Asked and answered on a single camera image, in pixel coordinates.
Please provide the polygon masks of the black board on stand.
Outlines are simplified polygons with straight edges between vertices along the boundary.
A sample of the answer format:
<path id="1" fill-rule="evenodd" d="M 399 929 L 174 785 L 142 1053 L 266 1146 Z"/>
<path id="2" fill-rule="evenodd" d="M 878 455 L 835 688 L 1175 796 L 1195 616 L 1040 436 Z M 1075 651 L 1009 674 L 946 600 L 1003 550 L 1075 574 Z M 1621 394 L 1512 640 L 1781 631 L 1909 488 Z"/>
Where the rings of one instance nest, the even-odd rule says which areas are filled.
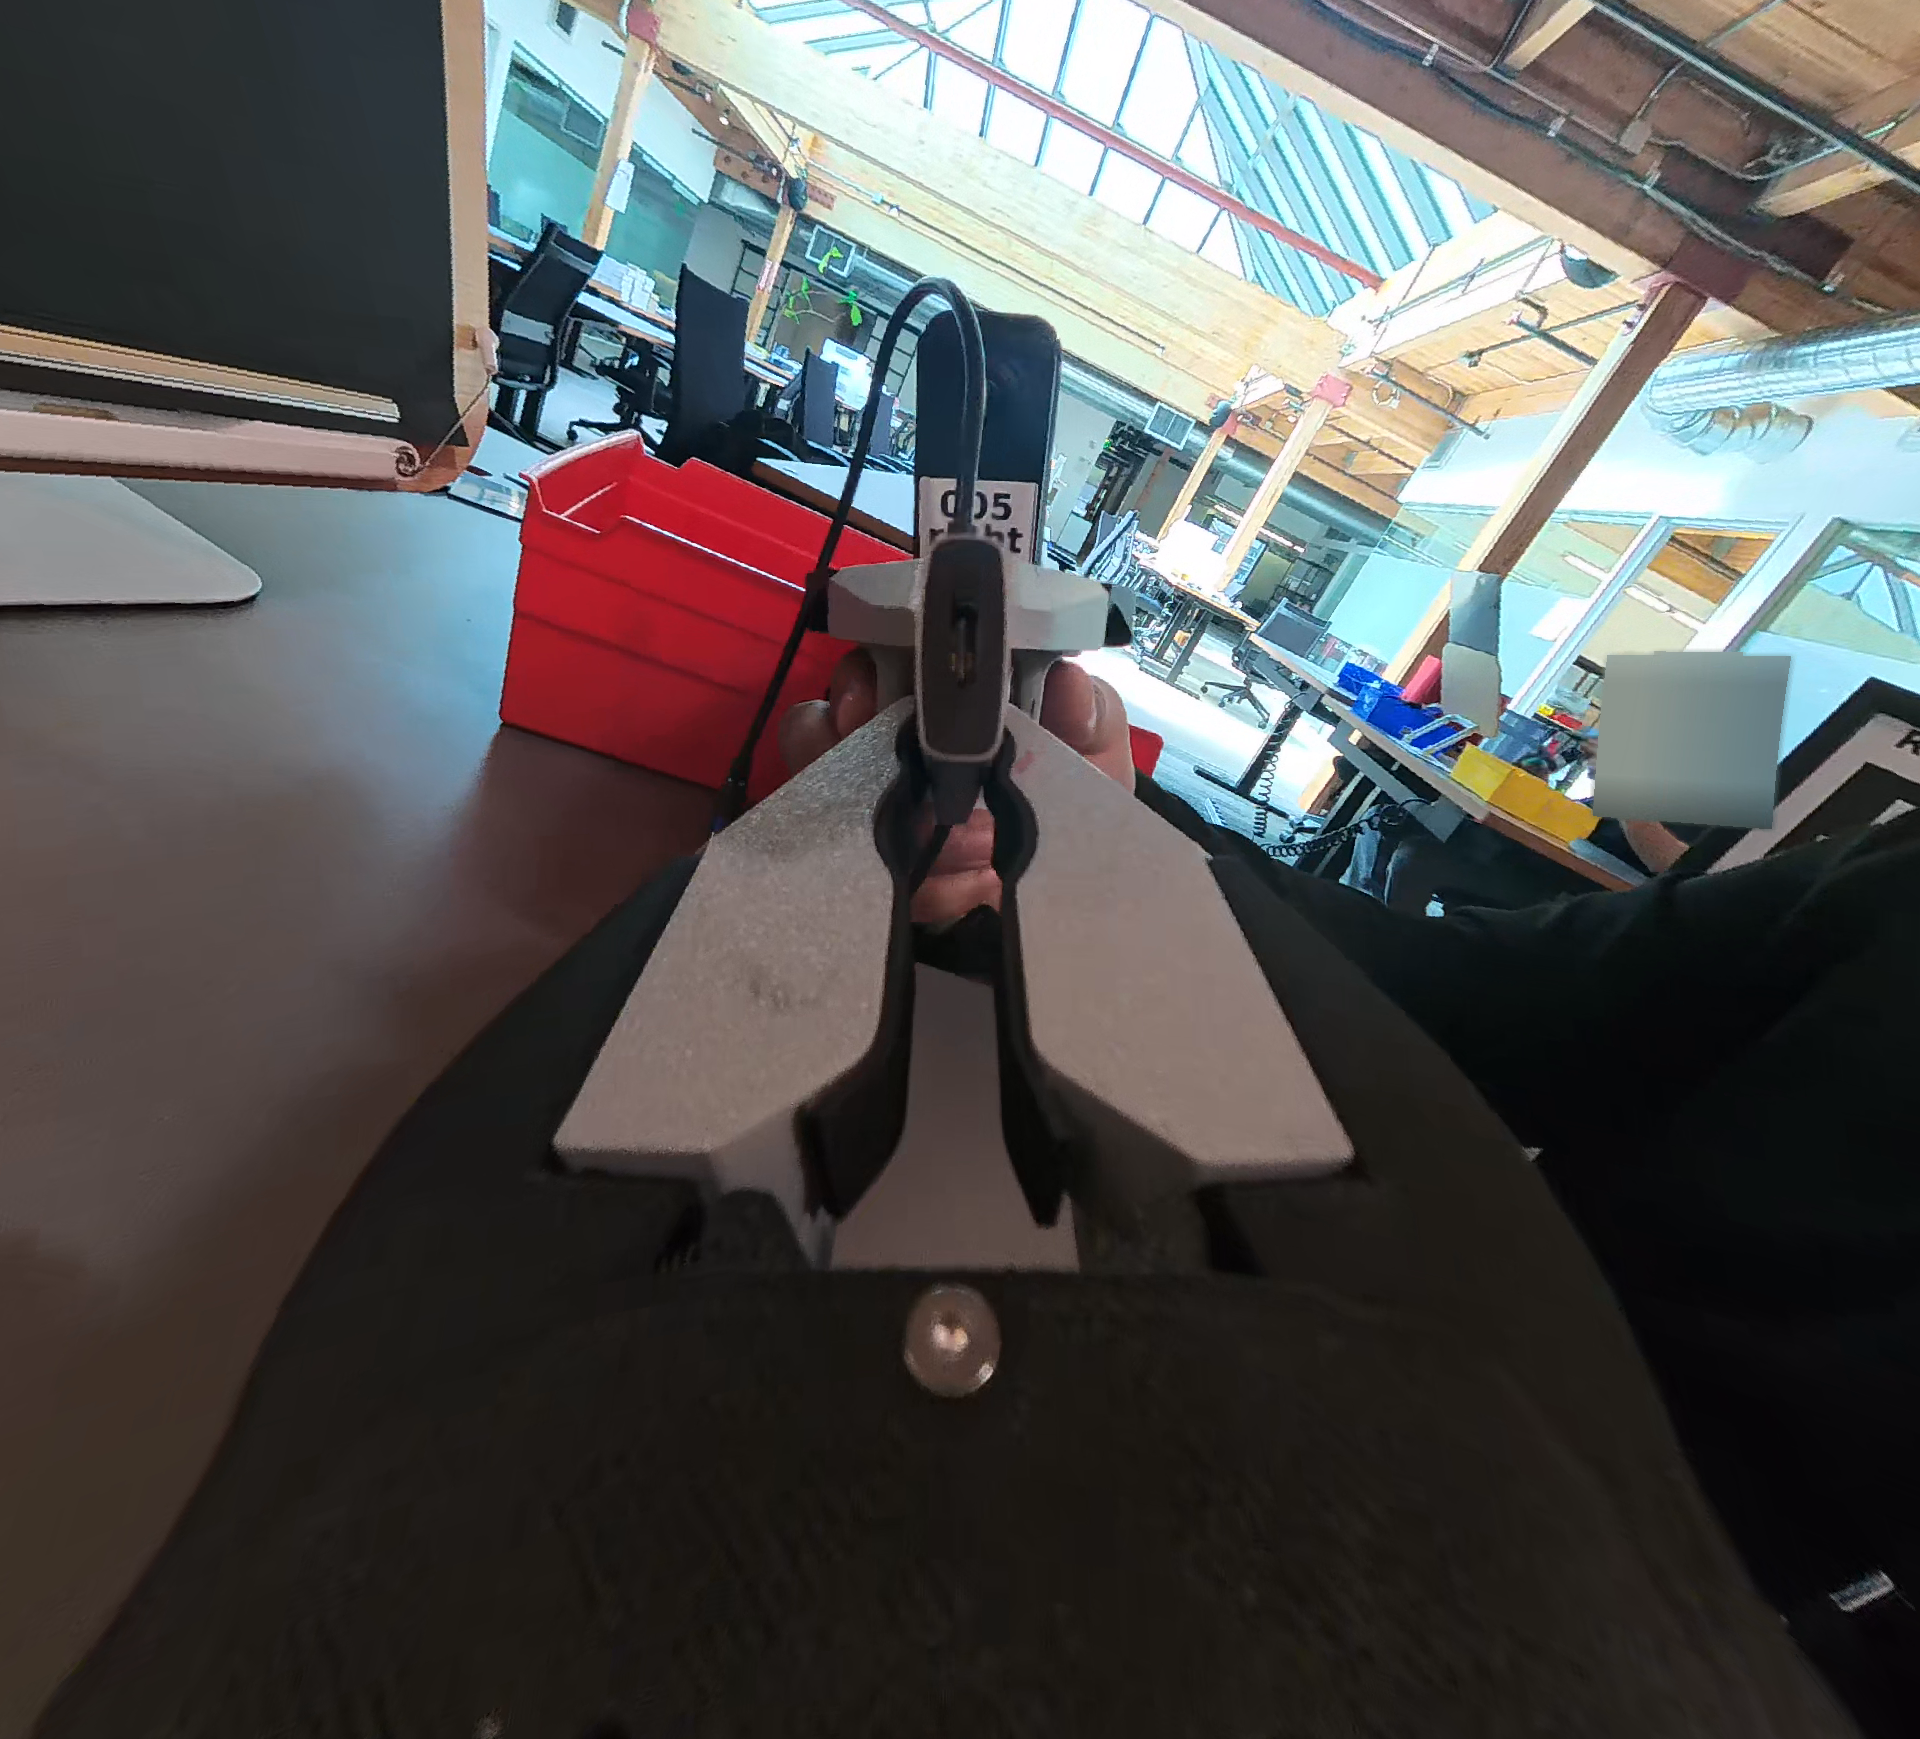
<path id="1" fill-rule="evenodd" d="M 491 397 L 484 0 L 443 0 L 454 216 L 455 422 L 413 443 L 394 405 L 3 319 L 4 471 L 427 492 L 468 469 Z"/>

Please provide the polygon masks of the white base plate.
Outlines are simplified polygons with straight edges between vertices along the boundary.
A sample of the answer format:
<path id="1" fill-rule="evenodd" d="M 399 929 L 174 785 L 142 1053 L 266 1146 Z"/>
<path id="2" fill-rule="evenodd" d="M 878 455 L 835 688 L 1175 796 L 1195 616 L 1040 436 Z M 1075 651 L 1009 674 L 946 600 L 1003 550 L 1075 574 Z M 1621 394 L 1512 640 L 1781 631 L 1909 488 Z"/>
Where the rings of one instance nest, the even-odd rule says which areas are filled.
<path id="1" fill-rule="evenodd" d="M 261 576 L 111 478 L 3 477 L 3 608 L 228 607 Z"/>

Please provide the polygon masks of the black office chair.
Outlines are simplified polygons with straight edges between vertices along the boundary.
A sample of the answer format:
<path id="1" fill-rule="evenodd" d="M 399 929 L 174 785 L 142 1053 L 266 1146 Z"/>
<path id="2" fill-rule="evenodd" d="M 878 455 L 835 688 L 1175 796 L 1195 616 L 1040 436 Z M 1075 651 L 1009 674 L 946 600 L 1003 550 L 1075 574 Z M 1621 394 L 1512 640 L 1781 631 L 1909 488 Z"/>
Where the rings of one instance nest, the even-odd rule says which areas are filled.
<path id="1" fill-rule="evenodd" d="M 495 405 L 490 422 L 541 447 L 539 421 L 564 369 L 567 320 L 595 279 L 601 253 L 553 219 L 541 231 L 494 309 Z"/>
<path id="2" fill-rule="evenodd" d="M 670 402 L 657 457 L 672 467 L 720 463 L 735 421 L 752 405 L 747 370 L 752 302 L 714 286 L 690 262 L 676 286 Z"/>

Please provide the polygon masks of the red plastic bin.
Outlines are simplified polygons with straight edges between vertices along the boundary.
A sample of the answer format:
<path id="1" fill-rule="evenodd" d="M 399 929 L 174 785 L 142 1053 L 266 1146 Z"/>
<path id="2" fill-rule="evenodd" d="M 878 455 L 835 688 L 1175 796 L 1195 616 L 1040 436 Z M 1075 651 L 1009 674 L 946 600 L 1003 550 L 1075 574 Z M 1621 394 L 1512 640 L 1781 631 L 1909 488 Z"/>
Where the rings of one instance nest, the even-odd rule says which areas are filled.
<path id="1" fill-rule="evenodd" d="M 501 718 L 723 796 L 756 722 L 742 816 L 785 787 L 779 730 L 826 695 L 847 647 L 829 636 L 835 572 L 916 560 L 916 483 L 761 461 L 745 477 L 666 465 L 638 432 L 558 455 L 526 474 L 522 554 Z M 901 776 L 912 796 L 912 722 Z"/>

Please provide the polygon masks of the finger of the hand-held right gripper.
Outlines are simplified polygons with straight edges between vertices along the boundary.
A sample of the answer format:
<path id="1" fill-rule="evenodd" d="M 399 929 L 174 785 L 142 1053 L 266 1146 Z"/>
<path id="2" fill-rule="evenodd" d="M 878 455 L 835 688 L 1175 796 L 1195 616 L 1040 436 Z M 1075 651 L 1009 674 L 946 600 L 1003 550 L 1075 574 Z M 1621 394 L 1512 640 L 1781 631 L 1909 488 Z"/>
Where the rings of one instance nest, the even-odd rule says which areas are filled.
<path id="1" fill-rule="evenodd" d="M 864 722 L 907 696 L 921 722 L 934 716 L 939 633 L 931 582 L 933 559 L 835 572 L 829 636 L 847 647 L 829 686 L 835 718 Z"/>
<path id="2" fill-rule="evenodd" d="M 1106 582 L 1003 559 L 1003 699 L 1039 714 L 1052 663 L 1132 643 L 1132 592 Z"/>

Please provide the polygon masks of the grey usb hub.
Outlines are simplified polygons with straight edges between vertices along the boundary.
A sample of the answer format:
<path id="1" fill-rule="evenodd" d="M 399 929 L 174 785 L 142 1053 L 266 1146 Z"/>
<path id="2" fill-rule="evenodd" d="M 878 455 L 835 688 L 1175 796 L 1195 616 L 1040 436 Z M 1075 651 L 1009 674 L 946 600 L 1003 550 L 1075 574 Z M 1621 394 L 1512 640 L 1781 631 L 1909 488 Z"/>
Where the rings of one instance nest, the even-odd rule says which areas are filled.
<path id="1" fill-rule="evenodd" d="M 916 718 L 934 826 L 957 831 L 979 805 L 1005 740 L 1012 674 L 1009 559 L 973 531 L 924 557 L 916 621 Z"/>

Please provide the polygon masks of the person's right hand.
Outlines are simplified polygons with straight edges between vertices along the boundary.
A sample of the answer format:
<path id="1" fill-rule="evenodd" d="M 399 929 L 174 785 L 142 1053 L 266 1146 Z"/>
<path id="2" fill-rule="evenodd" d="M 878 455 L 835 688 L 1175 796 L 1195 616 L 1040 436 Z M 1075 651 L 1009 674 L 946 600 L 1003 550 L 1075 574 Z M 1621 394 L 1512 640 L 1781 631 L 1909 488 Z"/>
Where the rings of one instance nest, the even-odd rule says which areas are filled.
<path id="1" fill-rule="evenodd" d="M 878 671 L 864 647 L 835 666 L 826 695 L 797 702 L 782 722 L 781 747 L 793 776 L 864 728 L 880 708 Z M 1132 789 L 1129 722 L 1117 688 L 1064 656 L 1048 669 L 1040 725 L 1093 768 Z M 912 900 L 914 922 L 945 929 L 976 909 L 998 911 L 1003 881 L 994 868 L 994 818 L 980 800 L 968 822 L 949 833 Z"/>

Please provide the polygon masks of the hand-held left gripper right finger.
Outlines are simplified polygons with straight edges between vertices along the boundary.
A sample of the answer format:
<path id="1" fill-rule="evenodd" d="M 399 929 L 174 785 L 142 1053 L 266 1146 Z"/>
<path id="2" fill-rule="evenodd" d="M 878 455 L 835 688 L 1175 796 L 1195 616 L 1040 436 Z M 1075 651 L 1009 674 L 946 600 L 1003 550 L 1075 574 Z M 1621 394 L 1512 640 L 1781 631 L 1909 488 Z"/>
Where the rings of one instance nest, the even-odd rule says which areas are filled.
<path id="1" fill-rule="evenodd" d="M 1033 1219 L 1321 1179 L 1356 1144 L 1213 858 L 1019 706 L 990 769 L 1000 1125 Z"/>

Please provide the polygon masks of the person's right forearm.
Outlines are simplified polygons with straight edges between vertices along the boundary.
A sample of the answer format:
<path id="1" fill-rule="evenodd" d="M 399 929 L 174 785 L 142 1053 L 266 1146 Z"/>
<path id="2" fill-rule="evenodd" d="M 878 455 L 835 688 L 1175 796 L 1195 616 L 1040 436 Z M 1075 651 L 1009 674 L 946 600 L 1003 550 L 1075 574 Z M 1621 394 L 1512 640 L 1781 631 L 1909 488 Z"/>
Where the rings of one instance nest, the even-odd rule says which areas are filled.
<path id="1" fill-rule="evenodd" d="M 1885 1577 L 1916 1599 L 1916 816 L 1415 916 L 1137 796 L 1251 862 L 1538 1151 L 1765 1592 Z"/>

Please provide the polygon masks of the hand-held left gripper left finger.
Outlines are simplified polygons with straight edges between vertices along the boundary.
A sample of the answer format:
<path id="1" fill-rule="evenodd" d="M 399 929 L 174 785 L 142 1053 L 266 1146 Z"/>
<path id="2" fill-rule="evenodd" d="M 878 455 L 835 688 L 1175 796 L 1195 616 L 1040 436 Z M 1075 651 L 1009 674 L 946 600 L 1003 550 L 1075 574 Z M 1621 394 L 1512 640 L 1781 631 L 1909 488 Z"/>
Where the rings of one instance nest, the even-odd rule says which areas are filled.
<path id="1" fill-rule="evenodd" d="M 887 706 L 708 839 L 558 1127 L 564 1167 L 767 1193 L 797 1229 L 844 1214 L 802 1122 L 883 1039 L 897 879 L 877 813 L 912 718 Z"/>

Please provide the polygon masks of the small yellow bin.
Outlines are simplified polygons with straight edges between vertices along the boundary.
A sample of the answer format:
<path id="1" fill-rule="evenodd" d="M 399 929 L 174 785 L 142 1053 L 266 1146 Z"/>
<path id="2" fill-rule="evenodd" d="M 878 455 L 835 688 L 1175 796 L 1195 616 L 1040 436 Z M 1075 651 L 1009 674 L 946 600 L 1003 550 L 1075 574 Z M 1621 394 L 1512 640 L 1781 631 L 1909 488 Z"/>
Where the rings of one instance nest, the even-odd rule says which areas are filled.
<path id="1" fill-rule="evenodd" d="M 1555 792 L 1547 781 L 1497 758 L 1484 745 L 1465 743 L 1454 761 L 1451 776 L 1457 785 L 1473 792 L 1495 813 L 1549 839 L 1576 843 L 1590 839 L 1600 826 L 1600 816 L 1590 805 Z"/>

